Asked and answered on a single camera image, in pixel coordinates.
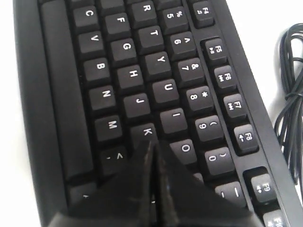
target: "wire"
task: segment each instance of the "wire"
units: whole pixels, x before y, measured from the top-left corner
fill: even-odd
[[[277,117],[275,132],[294,183],[300,183],[303,199],[303,68],[295,75],[294,63],[303,58],[293,56],[292,41],[303,43],[303,23],[293,25],[280,43],[281,80],[286,105]]]

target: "keyboard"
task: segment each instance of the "keyboard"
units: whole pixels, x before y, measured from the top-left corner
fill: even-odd
[[[168,141],[266,227],[302,226],[224,0],[27,0],[15,18],[42,226],[122,171],[143,140]]]

